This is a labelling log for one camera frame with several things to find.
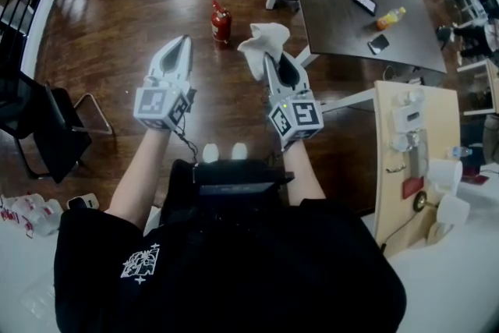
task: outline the chair leg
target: chair leg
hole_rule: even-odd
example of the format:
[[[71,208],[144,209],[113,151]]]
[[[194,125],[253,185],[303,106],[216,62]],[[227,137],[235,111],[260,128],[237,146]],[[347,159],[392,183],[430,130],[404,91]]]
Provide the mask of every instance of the chair leg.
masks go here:
[[[73,130],[75,132],[88,132],[88,133],[102,133],[103,135],[114,135],[114,131],[112,129],[112,126],[111,124],[109,123],[108,119],[105,117],[104,113],[102,112],[102,109],[101,107],[99,107],[99,104],[97,103],[97,100],[95,99],[95,97],[90,94],[90,93],[85,93],[74,105],[74,108],[75,110],[78,109],[78,107],[81,105],[81,103],[83,102],[83,100],[85,99],[85,97],[89,97],[92,99],[92,102],[94,103],[95,105],[95,108],[97,109],[97,111],[99,112],[99,115],[101,116],[101,119],[102,121],[104,121],[104,124],[106,125],[106,130],[102,130],[102,129],[87,129],[87,128],[82,128],[80,126],[74,126],[73,127]]]
[[[23,163],[23,167],[26,170],[28,178],[35,180],[51,178],[51,175],[48,172],[45,172],[44,174],[37,174],[36,172],[34,172],[33,169],[31,169],[30,166],[28,165],[28,161],[26,159],[26,156],[24,155],[24,151],[23,148],[21,147],[19,139],[14,138],[14,141],[16,143],[17,151],[19,152],[19,156],[21,157],[21,162]]]

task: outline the orange juice bottle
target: orange juice bottle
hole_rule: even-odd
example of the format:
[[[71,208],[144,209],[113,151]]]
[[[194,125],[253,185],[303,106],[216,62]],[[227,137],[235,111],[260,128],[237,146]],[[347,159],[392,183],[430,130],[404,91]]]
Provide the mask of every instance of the orange juice bottle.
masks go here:
[[[391,10],[386,16],[381,17],[377,21],[378,30],[386,30],[389,26],[398,23],[405,14],[405,9],[401,7],[400,9]]]

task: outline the printed logo on shirt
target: printed logo on shirt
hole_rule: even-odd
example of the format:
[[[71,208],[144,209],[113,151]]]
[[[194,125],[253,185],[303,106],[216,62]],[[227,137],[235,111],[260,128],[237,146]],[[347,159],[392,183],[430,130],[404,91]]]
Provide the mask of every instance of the printed logo on shirt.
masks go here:
[[[157,255],[159,254],[159,244],[153,244],[150,250],[137,251],[123,264],[123,272],[121,278],[132,278],[138,276],[134,280],[140,283],[145,282],[144,276],[154,275],[156,268]]]

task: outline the smartphone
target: smartphone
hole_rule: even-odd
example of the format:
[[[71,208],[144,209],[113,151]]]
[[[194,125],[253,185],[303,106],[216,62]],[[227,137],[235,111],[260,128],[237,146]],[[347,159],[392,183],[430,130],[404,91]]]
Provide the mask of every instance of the smartphone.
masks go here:
[[[371,42],[367,42],[367,46],[369,46],[374,55],[381,53],[389,44],[388,39],[383,34],[374,38]]]

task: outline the dark wooden table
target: dark wooden table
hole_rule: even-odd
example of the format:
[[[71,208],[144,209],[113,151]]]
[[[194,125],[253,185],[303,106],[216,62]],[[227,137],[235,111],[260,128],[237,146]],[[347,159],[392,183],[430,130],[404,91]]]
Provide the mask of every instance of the dark wooden table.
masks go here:
[[[352,0],[299,0],[309,46],[298,57],[307,66],[318,55],[350,55],[432,69],[446,73],[444,58],[423,0],[374,0],[375,17]],[[267,0],[267,8],[275,0]],[[401,22],[383,31],[390,42],[380,54],[373,55],[367,46],[380,34],[376,20],[391,9],[405,7]]]

